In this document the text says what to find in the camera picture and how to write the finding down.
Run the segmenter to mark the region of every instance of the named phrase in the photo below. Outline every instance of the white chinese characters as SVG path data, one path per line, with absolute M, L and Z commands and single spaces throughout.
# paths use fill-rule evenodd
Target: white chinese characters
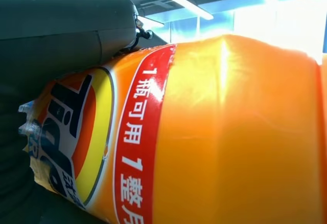
M 141 208 L 141 202 L 143 198 L 141 196 L 142 186 L 140 178 L 129 176 L 125 179 L 124 174 L 121 174 L 121 184 L 121 202 L 127 200 L 130 205 L 136 204 L 138 208 Z

